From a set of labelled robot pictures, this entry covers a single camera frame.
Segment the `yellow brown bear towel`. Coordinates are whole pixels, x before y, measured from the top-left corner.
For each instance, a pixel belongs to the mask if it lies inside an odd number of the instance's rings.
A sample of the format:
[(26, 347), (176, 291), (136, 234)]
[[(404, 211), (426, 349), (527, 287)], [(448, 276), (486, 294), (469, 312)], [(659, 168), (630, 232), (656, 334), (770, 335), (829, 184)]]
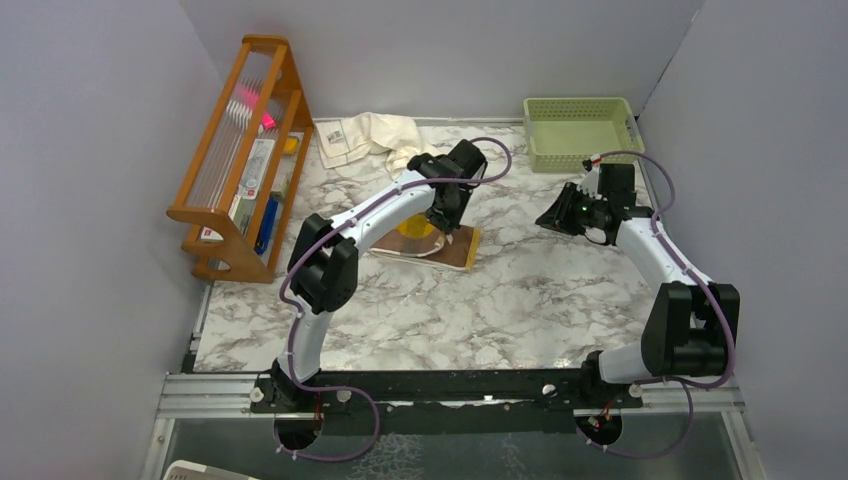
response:
[(414, 215), (378, 240), (369, 252), (377, 257), (429, 267), (471, 271), (482, 231), (461, 225), (445, 234), (430, 224), (423, 214)]

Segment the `cream white towel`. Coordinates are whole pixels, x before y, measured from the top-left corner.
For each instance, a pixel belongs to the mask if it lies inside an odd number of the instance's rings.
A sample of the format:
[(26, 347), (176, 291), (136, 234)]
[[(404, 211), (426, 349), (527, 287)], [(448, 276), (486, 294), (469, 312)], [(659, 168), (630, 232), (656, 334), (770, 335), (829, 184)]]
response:
[(422, 137), (411, 117), (365, 112), (353, 117), (318, 122), (315, 127), (320, 158), (325, 169), (382, 156), (385, 170), (392, 178), (396, 178), (413, 157), (442, 153)]

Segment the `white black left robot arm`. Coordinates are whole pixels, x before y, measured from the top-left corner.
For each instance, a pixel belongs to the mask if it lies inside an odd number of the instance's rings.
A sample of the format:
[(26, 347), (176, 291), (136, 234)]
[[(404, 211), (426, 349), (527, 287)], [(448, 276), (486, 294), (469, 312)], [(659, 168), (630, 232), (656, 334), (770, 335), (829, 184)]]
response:
[(363, 254), (418, 214), (452, 234), (473, 190), (498, 180), (485, 174), (488, 161), (479, 142), (462, 140), (447, 154), (416, 155), (389, 186), (365, 202), (331, 218), (313, 214), (302, 223), (279, 290), (280, 300), (295, 314), (270, 370), (285, 407), (298, 411), (313, 401), (310, 379), (320, 370), (330, 320), (354, 295)]

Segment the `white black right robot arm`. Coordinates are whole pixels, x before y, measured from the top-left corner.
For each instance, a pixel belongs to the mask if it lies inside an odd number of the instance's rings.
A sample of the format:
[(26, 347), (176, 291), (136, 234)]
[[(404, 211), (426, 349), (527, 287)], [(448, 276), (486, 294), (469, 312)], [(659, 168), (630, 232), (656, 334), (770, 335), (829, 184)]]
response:
[(735, 366), (738, 290), (694, 267), (670, 241), (658, 214), (637, 205), (634, 165), (600, 159), (584, 165), (584, 179), (566, 183), (537, 225), (569, 236), (602, 231), (604, 245), (633, 262), (655, 300), (639, 340), (598, 353), (595, 369), (578, 378), (579, 398), (600, 407), (616, 395), (617, 384), (722, 384)]

